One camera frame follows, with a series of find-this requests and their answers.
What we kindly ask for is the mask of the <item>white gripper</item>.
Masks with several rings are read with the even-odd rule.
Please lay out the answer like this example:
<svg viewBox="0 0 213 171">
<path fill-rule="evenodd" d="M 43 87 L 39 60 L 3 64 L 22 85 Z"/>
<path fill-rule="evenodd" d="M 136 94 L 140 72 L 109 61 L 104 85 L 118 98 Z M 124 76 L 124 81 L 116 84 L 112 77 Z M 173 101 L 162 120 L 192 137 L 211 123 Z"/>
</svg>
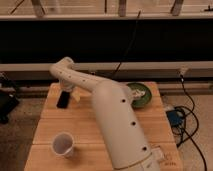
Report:
<svg viewBox="0 0 213 171">
<path fill-rule="evenodd" d="M 75 88 L 74 84 L 69 83 L 68 81 L 65 81 L 65 80 L 60 80 L 59 83 L 60 83 L 61 90 L 65 92 L 72 92 Z M 72 97 L 75 99 L 76 102 L 80 101 L 80 94 L 78 91 L 73 91 Z"/>
</svg>

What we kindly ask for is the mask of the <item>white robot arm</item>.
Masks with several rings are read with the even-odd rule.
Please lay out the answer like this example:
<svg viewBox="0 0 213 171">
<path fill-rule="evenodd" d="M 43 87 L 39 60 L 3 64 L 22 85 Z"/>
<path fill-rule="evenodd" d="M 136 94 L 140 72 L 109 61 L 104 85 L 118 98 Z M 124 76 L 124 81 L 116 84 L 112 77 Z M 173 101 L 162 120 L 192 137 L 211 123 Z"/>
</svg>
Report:
<svg viewBox="0 0 213 171">
<path fill-rule="evenodd" d="M 64 57 L 50 67 L 66 90 L 76 85 L 91 92 L 96 121 L 114 171 L 161 171 L 131 106 L 131 89 L 117 81 L 75 71 Z"/>
</svg>

